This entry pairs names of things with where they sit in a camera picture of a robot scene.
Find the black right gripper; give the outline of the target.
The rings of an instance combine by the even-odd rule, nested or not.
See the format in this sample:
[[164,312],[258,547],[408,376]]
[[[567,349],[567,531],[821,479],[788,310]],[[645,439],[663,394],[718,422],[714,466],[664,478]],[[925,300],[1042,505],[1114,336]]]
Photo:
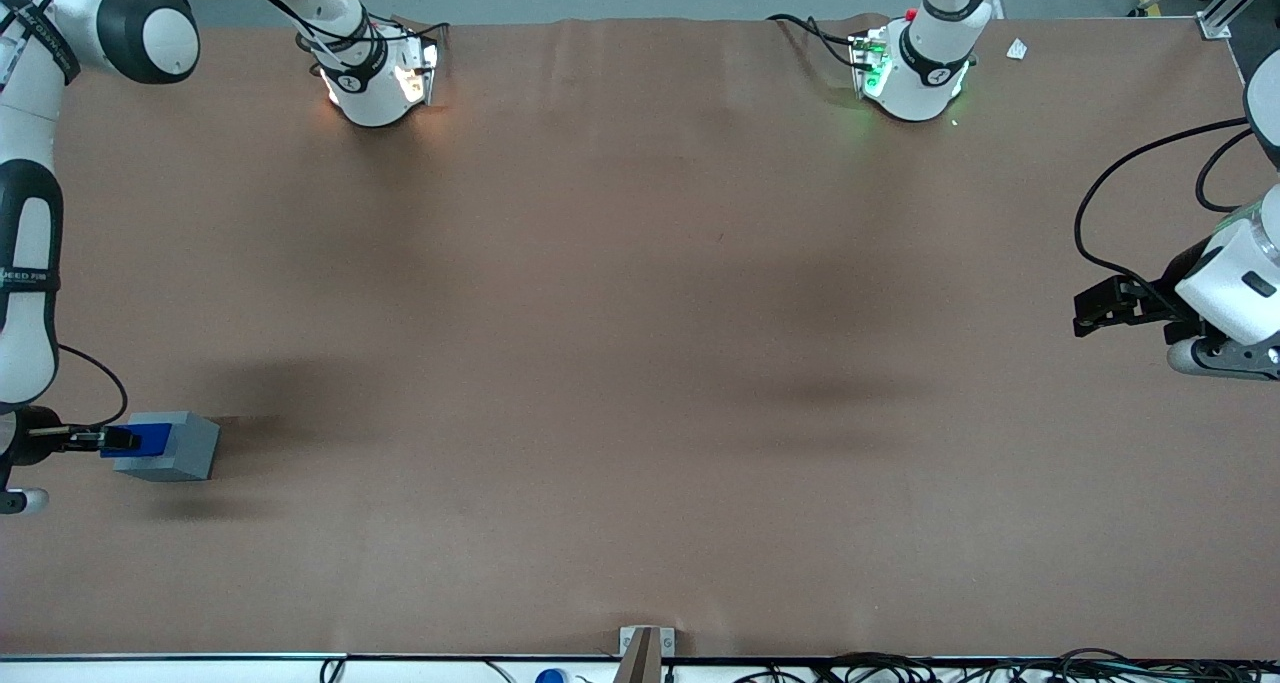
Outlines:
[[36,466],[54,451],[93,451],[101,458],[140,455],[142,437],[127,425],[67,425],[44,405],[22,405],[1,414],[3,466]]

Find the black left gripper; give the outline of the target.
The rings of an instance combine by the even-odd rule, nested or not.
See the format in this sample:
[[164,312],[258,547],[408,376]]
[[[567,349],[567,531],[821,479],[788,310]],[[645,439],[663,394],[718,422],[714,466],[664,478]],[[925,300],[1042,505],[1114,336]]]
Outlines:
[[1084,338],[1102,327],[1169,322],[1164,327],[1167,347],[1204,336],[1202,315],[1175,288],[1193,272],[1208,246],[1210,237],[1204,237],[1171,258],[1161,276],[1149,281],[1156,295],[1133,278],[1125,276],[1107,278],[1079,292],[1073,297],[1073,335]]

